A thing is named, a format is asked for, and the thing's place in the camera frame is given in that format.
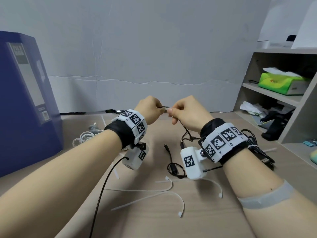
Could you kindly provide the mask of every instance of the person's left hand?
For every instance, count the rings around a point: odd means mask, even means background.
[[[157,98],[147,96],[145,99],[140,100],[134,110],[140,112],[145,118],[146,123],[150,125],[164,113],[164,108],[158,107],[162,107],[161,102]]]

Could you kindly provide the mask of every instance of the person's right arm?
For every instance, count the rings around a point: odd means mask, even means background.
[[[173,117],[173,124],[180,120],[185,127],[198,133],[213,119],[193,96],[179,100],[167,112]],[[238,198],[270,193],[284,182],[248,149],[229,159],[224,164],[224,172]],[[317,206],[297,190],[289,199],[271,207],[243,210],[258,238],[317,237]]]

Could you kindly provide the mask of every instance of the person's right hand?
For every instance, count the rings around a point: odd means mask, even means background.
[[[172,108],[167,109],[167,112],[173,117],[172,124],[180,120],[186,128],[197,133],[200,133],[203,126],[213,119],[193,95],[178,100]]]

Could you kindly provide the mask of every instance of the blue binder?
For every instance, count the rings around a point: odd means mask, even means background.
[[[0,31],[0,177],[63,149],[62,120],[35,38]]]

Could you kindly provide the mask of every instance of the person's left arm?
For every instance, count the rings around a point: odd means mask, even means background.
[[[147,124],[164,112],[148,96],[134,109]],[[122,143],[105,130],[43,165],[0,197],[0,237],[55,237],[119,154]]]

